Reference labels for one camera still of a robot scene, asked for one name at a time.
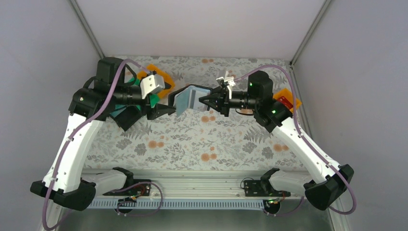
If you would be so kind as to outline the black leather card holder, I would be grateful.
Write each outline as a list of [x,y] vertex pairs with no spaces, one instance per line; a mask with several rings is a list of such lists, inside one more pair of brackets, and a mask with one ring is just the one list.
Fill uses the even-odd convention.
[[209,106],[201,103],[199,99],[212,93],[212,89],[204,86],[190,84],[169,96],[169,103],[175,108],[176,117],[181,116],[187,109],[207,111]]

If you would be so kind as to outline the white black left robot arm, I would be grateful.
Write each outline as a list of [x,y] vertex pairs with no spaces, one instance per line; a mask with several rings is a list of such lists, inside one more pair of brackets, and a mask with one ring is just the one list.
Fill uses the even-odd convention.
[[73,95],[65,140],[45,177],[31,184],[33,194],[82,211],[96,196],[133,191],[133,173],[121,167],[93,177],[82,176],[91,144],[107,118],[128,130],[144,116],[153,120],[174,112],[174,108],[153,100],[173,88],[172,79],[149,66],[140,73],[132,72],[132,80],[127,82],[125,74],[131,70],[128,64],[127,59],[100,59],[96,75]]

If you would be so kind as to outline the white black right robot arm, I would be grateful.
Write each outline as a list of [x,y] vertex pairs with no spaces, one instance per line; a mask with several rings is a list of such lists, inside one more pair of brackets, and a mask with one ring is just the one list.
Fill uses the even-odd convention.
[[354,174],[352,167],[340,165],[301,130],[293,112],[273,98],[273,81],[266,72],[250,74],[247,91],[233,91],[232,78],[219,77],[217,81],[219,87],[200,97],[201,103],[224,116],[230,109],[252,110],[256,122],[284,142],[308,171],[304,175],[273,168],[261,177],[262,193],[272,196],[286,191],[306,197],[319,210],[331,208],[347,191]]

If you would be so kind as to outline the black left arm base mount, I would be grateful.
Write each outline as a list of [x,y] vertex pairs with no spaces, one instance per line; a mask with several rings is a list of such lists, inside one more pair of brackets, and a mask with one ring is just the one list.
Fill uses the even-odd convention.
[[149,196],[151,182],[149,179],[134,179],[132,183],[125,185],[122,189],[104,193],[103,196]]

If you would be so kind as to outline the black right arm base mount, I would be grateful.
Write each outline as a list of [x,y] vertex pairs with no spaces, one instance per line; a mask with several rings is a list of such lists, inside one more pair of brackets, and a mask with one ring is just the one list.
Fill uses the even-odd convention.
[[270,184],[253,178],[244,178],[240,183],[246,197],[289,197],[290,192],[277,191]]

